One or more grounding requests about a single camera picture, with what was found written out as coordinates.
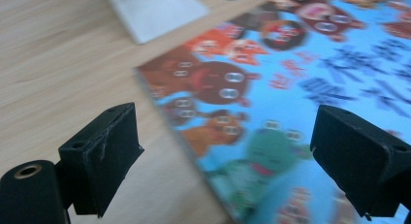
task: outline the cartoon illustration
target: cartoon illustration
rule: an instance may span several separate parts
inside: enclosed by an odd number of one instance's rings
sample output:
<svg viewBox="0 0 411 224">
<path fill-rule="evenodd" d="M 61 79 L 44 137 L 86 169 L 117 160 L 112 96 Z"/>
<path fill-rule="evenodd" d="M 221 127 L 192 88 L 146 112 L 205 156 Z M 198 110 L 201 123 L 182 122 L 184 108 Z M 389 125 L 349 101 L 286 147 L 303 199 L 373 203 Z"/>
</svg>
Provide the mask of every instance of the cartoon illustration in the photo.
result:
<svg viewBox="0 0 411 224">
<path fill-rule="evenodd" d="M 265 45 L 276 50 L 300 46 L 306 37 L 306 31 L 300 23 L 282 19 L 275 5 L 270 2 L 232 19 L 231 22 L 242 25 L 248 30 L 261 32 Z"/>
<path fill-rule="evenodd" d="M 401 0 L 390 1 L 389 5 L 400 11 L 399 22 L 384 23 L 384 29 L 396 37 L 411 39 L 411 7 Z"/>
<path fill-rule="evenodd" d="M 232 23 L 224 23 L 203 35 L 188 41 L 185 45 L 192 52 L 207 58 L 214 55 L 226 55 L 236 63 L 258 65 L 255 54 L 268 54 L 252 40 L 237 40 L 244 33 L 244 28 Z"/>
<path fill-rule="evenodd" d="M 191 97 L 173 99 L 162 108 L 173 126 L 184 125 L 197 115 L 203 116 L 201 112 L 197 112 L 195 101 Z"/>
<path fill-rule="evenodd" d="M 233 24 L 231 22 L 224 22 L 216 27 L 220 32 L 225 34 L 227 37 L 231 39 L 241 39 L 245 33 L 246 30 L 244 27 L 241 27 L 240 25 Z"/>
<path fill-rule="evenodd" d="M 258 74 L 246 74 L 229 63 L 205 62 L 191 76 L 190 87 L 193 95 L 203 102 L 215 105 L 240 102 L 247 107 L 249 102 L 242 96 L 249 81 L 258 78 Z"/>
<path fill-rule="evenodd" d="M 235 143 L 244 132 L 240 124 L 246 120 L 243 113 L 234 116 L 220 110 L 204 117 L 207 118 L 205 125 L 181 131 L 198 157 L 205 155 L 211 145 Z"/>
<path fill-rule="evenodd" d="M 330 224 L 356 224 L 358 214 L 340 189 L 335 197 L 335 212 Z"/>
<path fill-rule="evenodd" d="M 276 216 L 277 221 L 275 223 L 278 223 L 278 224 L 309 224 L 311 223 L 309 219 L 310 217 L 308 213 L 308 208 L 307 208 L 309 197 L 310 197 L 309 193 L 305 188 L 302 188 L 302 187 L 294 188 L 291 199 L 277 213 L 277 216 Z"/>
<path fill-rule="evenodd" d="M 261 29 L 264 43 L 273 49 L 287 50 L 302 45 L 306 31 L 291 20 L 266 21 Z"/>
<path fill-rule="evenodd" d="M 226 46 L 225 54 L 237 63 L 253 66 L 259 65 L 254 54 L 269 54 L 265 49 L 251 40 L 237 40 Z"/>
<path fill-rule="evenodd" d="M 244 41 L 245 50 L 261 50 L 247 43 Z M 248 106 L 249 102 L 242 96 L 247 91 L 249 81 L 259 78 L 258 74 L 245 73 L 229 63 L 199 62 L 183 47 L 142 65 L 139 71 L 156 99 L 178 91 L 188 91 L 193 97 L 216 105 L 240 102 Z"/>
<path fill-rule="evenodd" d="M 268 121 L 266 128 L 257 131 L 248 143 L 244 159 L 230 161 L 218 170 L 221 173 L 210 173 L 217 190 L 218 184 L 231 184 L 232 189 L 219 192 L 239 217 L 252 213 L 273 178 L 288 172 L 301 158 L 311 158 L 308 145 L 296 145 L 298 132 L 284 133 L 277 128 L 278 123 Z"/>
<path fill-rule="evenodd" d="M 364 23 L 331 5 L 328 0 L 271 0 L 278 10 L 296 14 L 312 30 L 329 36 L 335 42 L 346 40 L 342 35 L 348 28 L 364 28 Z"/>
<path fill-rule="evenodd" d="M 375 1 L 268 0 L 137 69 L 236 223 L 365 221 L 302 136 L 329 104 L 410 143 L 411 0 Z"/>
<path fill-rule="evenodd" d="M 200 64 L 185 47 L 178 47 L 141 65 L 138 70 L 147 80 L 152 96 L 158 99 L 189 90 L 190 76 Z"/>
</svg>

